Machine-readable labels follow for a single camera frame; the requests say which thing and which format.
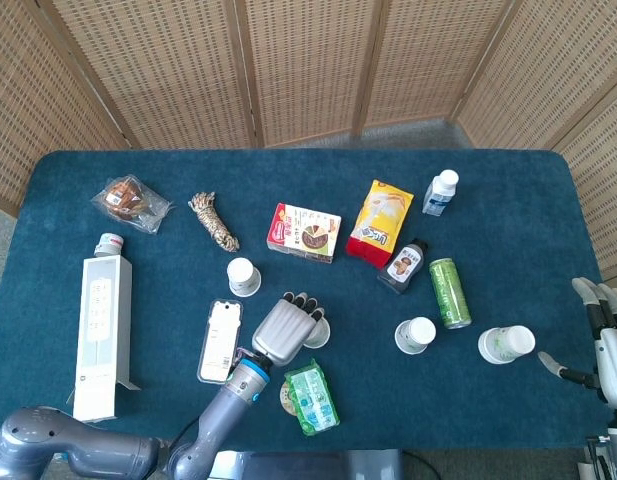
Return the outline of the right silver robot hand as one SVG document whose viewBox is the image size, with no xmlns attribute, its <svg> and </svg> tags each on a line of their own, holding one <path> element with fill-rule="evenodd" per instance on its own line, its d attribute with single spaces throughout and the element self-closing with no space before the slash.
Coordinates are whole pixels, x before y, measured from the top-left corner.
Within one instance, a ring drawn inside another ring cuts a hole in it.
<svg viewBox="0 0 617 480">
<path fill-rule="evenodd" d="M 617 288 L 610 288 L 604 283 L 595 284 L 584 277 L 573 278 L 571 283 L 586 307 L 597 370 L 590 374 L 573 370 L 544 351 L 537 356 L 550 373 L 596 390 L 611 409 L 617 410 Z"/>
</svg>

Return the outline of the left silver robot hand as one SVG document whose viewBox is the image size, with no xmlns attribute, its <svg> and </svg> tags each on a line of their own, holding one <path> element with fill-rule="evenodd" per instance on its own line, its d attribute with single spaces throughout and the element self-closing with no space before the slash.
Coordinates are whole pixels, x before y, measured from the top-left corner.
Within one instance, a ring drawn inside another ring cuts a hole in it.
<svg viewBox="0 0 617 480">
<path fill-rule="evenodd" d="M 325 310 L 306 292 L 286 292 L 252 338 L 254 350 L 277 367 L 288 365 L 305 347 L 319 349 L 330 339 Z"/>
</svg>

